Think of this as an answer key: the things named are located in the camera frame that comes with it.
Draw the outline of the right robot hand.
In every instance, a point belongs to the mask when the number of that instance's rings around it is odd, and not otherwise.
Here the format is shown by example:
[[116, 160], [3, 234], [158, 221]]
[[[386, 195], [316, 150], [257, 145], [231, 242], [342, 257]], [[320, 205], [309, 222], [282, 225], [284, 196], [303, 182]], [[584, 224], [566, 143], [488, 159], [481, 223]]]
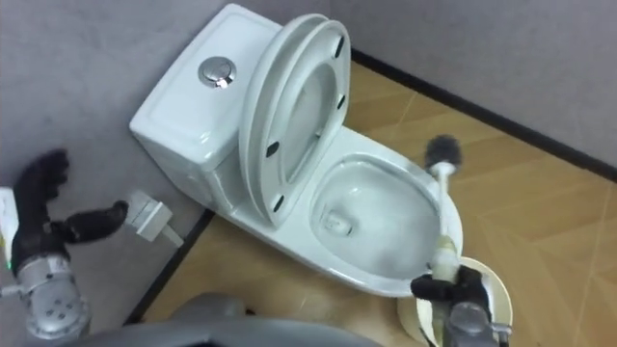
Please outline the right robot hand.
[[413, 279], [410, 287], [415, 297], [431, 302], [438, 310], [450, 311], [460, 303], [469, 302], [480, 306], [491, 320], [489, 296], [482, 280], [481, 272], [461, 265], [455, 281], [437, 280], [432, 274], [425, 274]]

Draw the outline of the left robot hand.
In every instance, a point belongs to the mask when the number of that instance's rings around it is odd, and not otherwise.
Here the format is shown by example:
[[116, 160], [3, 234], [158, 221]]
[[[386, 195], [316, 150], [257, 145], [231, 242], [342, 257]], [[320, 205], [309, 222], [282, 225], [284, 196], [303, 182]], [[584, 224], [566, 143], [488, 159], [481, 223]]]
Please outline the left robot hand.
[[37, 257], [70, 259], [68, 245], [89, 244], [112, 236], [125, 223], [130, 204], [116, 200], [108, 207], [83, 210], [63, 220], [51, 218], [47, 205], [60, 195], [68, 180], [67, 150], [54, 148], [26, 164], [11, 185], [18, 216], [10, 242], [9, 265], [14, 274]]

